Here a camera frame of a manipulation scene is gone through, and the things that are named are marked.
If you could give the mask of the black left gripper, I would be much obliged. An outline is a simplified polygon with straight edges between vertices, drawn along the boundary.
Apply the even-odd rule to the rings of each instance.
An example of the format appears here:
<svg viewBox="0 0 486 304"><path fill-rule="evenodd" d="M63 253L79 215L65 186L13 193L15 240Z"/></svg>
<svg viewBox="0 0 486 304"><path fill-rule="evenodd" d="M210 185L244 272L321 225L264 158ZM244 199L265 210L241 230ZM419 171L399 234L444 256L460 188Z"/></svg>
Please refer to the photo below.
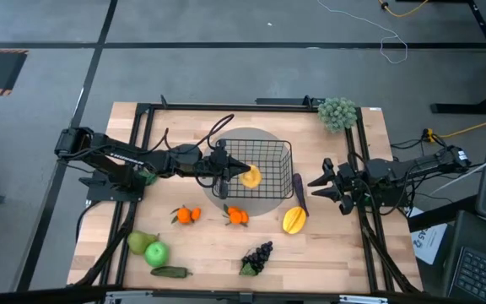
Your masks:
<svg viewBox="0 0 486 304"><path fill-rule="evenodd" d="M226 141L219 140L208 156L208 169L213 174L212 183L209 187L213 191L216 190L217 196L221 199L228 197L228 178L231 179L251 170L246 163L233 158L231 155L228 156L225 146Z"/></svg>

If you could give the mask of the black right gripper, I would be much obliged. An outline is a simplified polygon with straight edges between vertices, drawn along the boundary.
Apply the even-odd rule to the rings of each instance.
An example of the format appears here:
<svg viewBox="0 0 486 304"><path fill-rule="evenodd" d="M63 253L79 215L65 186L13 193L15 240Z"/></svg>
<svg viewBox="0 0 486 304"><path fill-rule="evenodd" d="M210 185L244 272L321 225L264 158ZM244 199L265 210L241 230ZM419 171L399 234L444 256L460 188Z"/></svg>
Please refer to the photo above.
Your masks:
<svg viewBox="0 0 486 304"><path fill-rule="evenodd" d="M322 163L323 173L317 179L308 182L308 187L325 186L329 182L330 187L315 190L311 194L317 197L329 198L333 202L339 202L341 214L350 214L355 206L354 199L351 196L352 191L358 191L359 177L349 163L342 163L334 172L334 165L329 158Z"/></svg>

